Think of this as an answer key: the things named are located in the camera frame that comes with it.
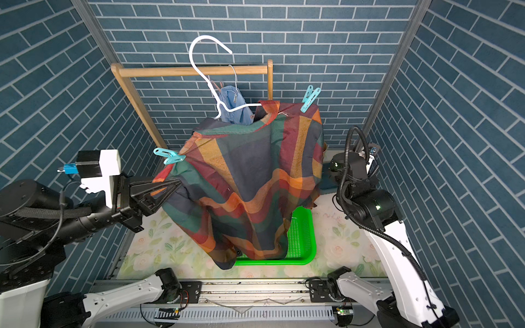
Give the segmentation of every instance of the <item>blue clothespin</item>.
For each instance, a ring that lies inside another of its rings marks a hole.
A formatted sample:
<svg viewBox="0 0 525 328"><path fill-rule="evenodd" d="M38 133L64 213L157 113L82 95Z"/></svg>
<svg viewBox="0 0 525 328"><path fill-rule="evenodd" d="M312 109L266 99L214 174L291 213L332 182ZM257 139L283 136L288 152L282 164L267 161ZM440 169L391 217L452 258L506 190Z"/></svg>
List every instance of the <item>blue clothespin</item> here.
<svg viewBox="0 0 525 328"><path fill-rule="evenodd" d="M301 112L305 113L310 105L312 105L313 101L317 98L317 96L321 93L321 88L316 88L313 90L313 85L309 85L308 89L306 90L306 93L304 94L304 97L302 98L302 102L304 102L304 105L301 107Z"/></svg>
<svg viewBox="0 0 525 328"><path fill-rule="evenodd" d="M178 155L177 152L164 148L155 148L153 150L153 154L162 157L167 157L164 160L164 165L181 162L186 158L186 155Z"/></svg>
<svg viewBox="0 0 525 328"><path fill-rule="evenodd" d="M306 92L304 93L304 97L302 97L302 101L301 102L306 102L308 100L308 97L312 94L313 92L313 85L309 85L308 86L308 89L306 89Z"/></svg>

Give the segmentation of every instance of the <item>white plastic hanger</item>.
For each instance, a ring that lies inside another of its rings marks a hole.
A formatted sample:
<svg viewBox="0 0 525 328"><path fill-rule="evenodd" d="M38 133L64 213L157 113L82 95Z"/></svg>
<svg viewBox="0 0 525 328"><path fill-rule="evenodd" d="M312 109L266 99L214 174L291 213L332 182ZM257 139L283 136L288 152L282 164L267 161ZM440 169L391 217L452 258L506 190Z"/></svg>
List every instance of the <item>white plastic hanger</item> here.
<svg viewBox="0 0 525 328"><path fill-rule="evenodd" d="M224 50L226 50L230 55L233 55L233 51L231 51L228 47L226 47L222 42L220 42L219 40L217 40L216 38L214 38L213 36L210 36L210 35L201 35L197 38L195 38L195 40L193 40L192 44L190 45L190 51L189 51L189 55L190 55L190 63L192 64L192 67L197 71L197 73L208 83L208 88L209 90L212 92L212 95L213 95L213 98L215 98L215 100L217 101L217 111L219 112L219 115L217 115L216 117L214 117L214 119L218 119L221 117L221 108L220 108L220 105L222 105L224 107L224 109L226 109L226 111L228 112L234 112L236 110L239 110L239 109L242 109L244 107L248 107L248 106L262 106L260 103L247 103L247 104L244 104L244 105L241 105L239 107L235 107L235 108L232 108L232 109L228 109L226 107L226 104L221 100L219 99L219 95L217 94L217 92L215 91L215 89L213 88L213 84L212 82L209 80L209 78L207 78L204 74L202 74L201 70L199 70L197 68L197 65L195 65L195 62L193 61L193 48L195 47L195 45L197 44L197 42L199 42L200 40L204 40L204 39L207 39L207 40L211 40L215 43L217 43L218 45L220 45Z"/></svg>

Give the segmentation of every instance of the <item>floral tablecloth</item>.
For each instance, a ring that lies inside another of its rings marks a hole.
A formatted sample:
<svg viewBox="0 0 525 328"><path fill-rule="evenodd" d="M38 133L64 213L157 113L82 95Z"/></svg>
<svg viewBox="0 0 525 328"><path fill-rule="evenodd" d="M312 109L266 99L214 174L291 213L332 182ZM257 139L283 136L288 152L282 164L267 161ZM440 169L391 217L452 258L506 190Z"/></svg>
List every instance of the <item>floral tablecloth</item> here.
<svg viewBox="0 0 525 328"><path fill-rule="evenodd" d="M385 277L383 265L362 230L332 204L333 194L321 195L312 210L317 242L314 260L304 266L234 266L221 270L164 212L143 218L117 279L142 279L170 267L181 279L304 278L321 276L341 266L362 277Z"/></svg>

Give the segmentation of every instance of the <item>metal track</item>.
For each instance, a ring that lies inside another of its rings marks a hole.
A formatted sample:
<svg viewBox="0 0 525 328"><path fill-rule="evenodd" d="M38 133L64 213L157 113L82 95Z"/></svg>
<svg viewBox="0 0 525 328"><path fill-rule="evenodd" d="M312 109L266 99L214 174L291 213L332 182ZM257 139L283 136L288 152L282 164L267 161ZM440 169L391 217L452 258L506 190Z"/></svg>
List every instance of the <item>metal track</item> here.
<svg viewBox="0 0 525 328"><path fill-rule="evenodd" d="M304 285L304 278L283 279L181 279L181 281L201 281L199 302L188 308L206 307L212 304L225 307L235 306L310 306L340 305L340 302L327 300L312 303L310 291ZM366 281L378 288L391 289L388 278L369 278ZM91 292L107 291L136 280L96 280ZM145 304L145 306L177 307L176 304Z"/></svg>
<svg viewBox="0 0 525 328"><path fill-rule="evenodd" d="M225 323L246 322L255 320L265 321L307 321L307 320L333 320L331 306L266 306L264 308L252 308L245 312L235 311L229 308L218 308L217 306L205 306L200 308L188 308L180 312L177 320L164 319L172 314L159 312L160 307L142 308L142 314L149 321L176 322L176 323ZM99 322L144 322L140 309L131 308L115 313Z"/></svg>

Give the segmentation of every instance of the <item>black cable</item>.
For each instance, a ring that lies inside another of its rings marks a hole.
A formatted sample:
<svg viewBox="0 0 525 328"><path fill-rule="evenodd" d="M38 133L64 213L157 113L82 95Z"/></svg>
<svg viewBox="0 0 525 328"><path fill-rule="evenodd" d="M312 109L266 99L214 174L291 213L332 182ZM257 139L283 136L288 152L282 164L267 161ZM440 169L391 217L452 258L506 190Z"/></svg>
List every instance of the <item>black cable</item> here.
<svg viewBox="0 0 525 328"><path fill-rule="evenodd" d="M311 278L306 278L305 281L303 282L303 284L304 284L304 286L305 286L306 288L308 288L308 291L310 291L310 289L313 289L313 287L309 287L309 286L307 286L306 283L307 283L307 282L310 282L310 281L312 281L312 280L320 280L320 281L323 281L323 282L324 282L324 280L322 280L321 277L311 277Z"/></svg>
<svg viewBox="0 0 525 328"><path fill-rule="evenodd" d="M151 325L154 325L155 327L160 327L160 328L162 328L162 324L161 324L161 325L157 325L157 323L155 323L155 322L151 322L151 321L149 321L148 319L146 319L146 317L144 316L144 313L142 313L142 304L140 304L139 308L140 308L140 316L141 316L141 317L142 317L147 323L149 323L149 324L151 324Z"/></svg>
<svg viewBox="0 0 525 328"><path fill-rule="evenodd" d="M431 309L432 312L434 313L434 315L436 316L436 320L439 322L439 324L441 325L441 327L445 328L445 325L443 324L443 322L441 322L441 319L437 316L437 313L436 313L436 310L434 309L434 307L436 306L435 304L432 304L432 302L430 301L430 295L428 294L428 290L427 290L427 287L426 287L426 284L425 282L423 281L423 287L425 288L425 293L427 295L427 299L428 299L428 304L430 305L427 305L427 308Z"/></svg>
<svg viewBox="0 0 525 328"><path fill-rule="evenodd" d="M182 307L182 299L183 299L182 292L185 292L186 293L186 297L187 297L186 305L184 307ZM186 290L181 291L181 307L179 308L178 311L181 312L182 310L186 309L188 307L188 303L189 302L190 302L190 294L188 294L188 291L186 291Z"/></svg>
<svg viewBox="0 0 525 328"><path fill-rule="evenodd" d="M357 126L353 126L352 128L349 129L348 131L348 134L346 135L346 143L345 143L345 147L344 147L344 164L343 164L343 174L342 174L342 177L341 177L341 181L339 182L339 187L337 188L337 196L338 196L338 199L343 199L343 185L344 183L346 182L347 180L347 175L348 175L348 170L349 170L349 163L348 163L348 156L350 154L350 144L352 142L352 135L353 135L353 132L354 130L359 130L359 128ZM369 151L367 151L367 149L369 148L368 147L368 143L366 142L366 139L364 140L363 142L363 145L365 146L365 154L368 153ZM348 217L348 219L350 219L352 222L355 223L355 225L357 225L359 228L365 230L365 231L368 231L380 238L383 238L385 239L386 241L390 242L391 244L393 244L395 247L397 247L400 251L401 251L401 254L410 262L410 264L414 267L414 270L416 270L416 273L417 275L419 276L419 278L423 281L427 280L426 278L426 275L425 275L425 272L423 271L423 269L419 266L419 263L417 263L416 259L412 256L412 254L409 252L408 249L406 249L405 246L403 246L403 244L401 244L399 241L395 240L394 238L390 237L389 235L387 234L384 234L383 232L381 231L378 231L376 229L372 229L372 228L369 228L368 226L362 224L359 220L357 220L354 215L350 212L350 210L348 209L348 206L346 204L346 202L342 201L339 205L341 205L341 208L343 209L344 213L346 214L346 216Z"/></svg>
<svg viewBox="0 0 525 328"><path fill-rule="evenodd" d="M372 170L372 172L370 172L370 173L368 174L368 177L369 177L369 178L373 177L374 175L377 174L378 171L379 171L379 164L376 165L376 166L374 167L374 170Z"/></svg>
<svg viewBox="0 0 525 328"><path fill-rule="evenodd" d="M70 184L73 184L73 183L80 183L80 181L70 181L68 182L67 184L65 184L64 187L62 187L62 189L60 190L60 196L59 196L59 205L60 205L60 217L58 219L58 226L57 226L57 229L55 230L55 233L53 234L53 236L51 237L51 239L45 244L44 247L42 247L41 250L39 250L38 252L36 252L36 254L34 255L31 255L30 257L27 257L25 259L22 259L20 261L16 261L16 262L11 262L11 263L0 263L0 267L10 267L10 266L13 266L13 265L16 265L16 264L20 264L20 263L24 263L26 261L29 261L30 259L34 259L35 257L39 256L40 254L42 254L46 249L48 249L49 246L51 246L51 244L53 244L53 242L55 241L55 239L57 238L58 236L58 232L60 231L60 228L62 227L62 223L64 223L64 210L65 210L65 207L67 205L66 203L66 197L64 196L64 192L66 190L66 188L70 185Z"/></svg>
<svg viewBox="0 0 525 328"><path fill-rule="evenodd" d="M370 159L370 147L368 146L368 141L366 140L366 136L364 135L363 131L361 131L361 129L359 129L356 125L354 125L350 130L352 130L352 135L353 135L353 130L355 130L358 133L358 136L361 139L361 142L363 143L364 159L366 163L368 164L368 160ZM357 146L358 146L358 142L356 141L354 145L354 153L358 152Z"/></svg>
<svg viewBox="0 0 525 328"><path fill-rule="evenodd" d="M338 209L338 208L337 208L337 205L336 205L335 202L334 202L335 197L336 197L336 194L334 194L333 197L332 197L332 204L334 205L334 207L335 207L336 210L338 210L339 212L343 212L342 209Z"/></svg>
<svg viewBox="0 0 525 328"><path fill-rule="evenodd" d="M366 325L368 325L368 324L369 324L374 318L375 318L375 314L373 314L372 317L370 318L370 320L368 320L368 321L365 322L365 323L362 323L362 324L353 324L353 323L351 323L351 324L349 324L348 326L354 326L354 327L362 327L362 326L366 326Z"/></svg>

